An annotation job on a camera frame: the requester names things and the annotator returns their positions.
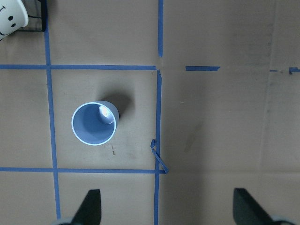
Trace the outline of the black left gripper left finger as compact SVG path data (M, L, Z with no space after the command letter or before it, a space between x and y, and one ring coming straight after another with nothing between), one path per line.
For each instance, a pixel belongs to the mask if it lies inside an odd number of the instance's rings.
M73 225L99 225L101 223L101 194L99 189L88 191L72 219Z

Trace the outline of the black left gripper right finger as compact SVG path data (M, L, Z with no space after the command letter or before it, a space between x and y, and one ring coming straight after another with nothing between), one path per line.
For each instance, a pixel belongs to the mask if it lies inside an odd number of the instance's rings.
M245 188L233 191L233 219L237 225L273 225L273 219Z

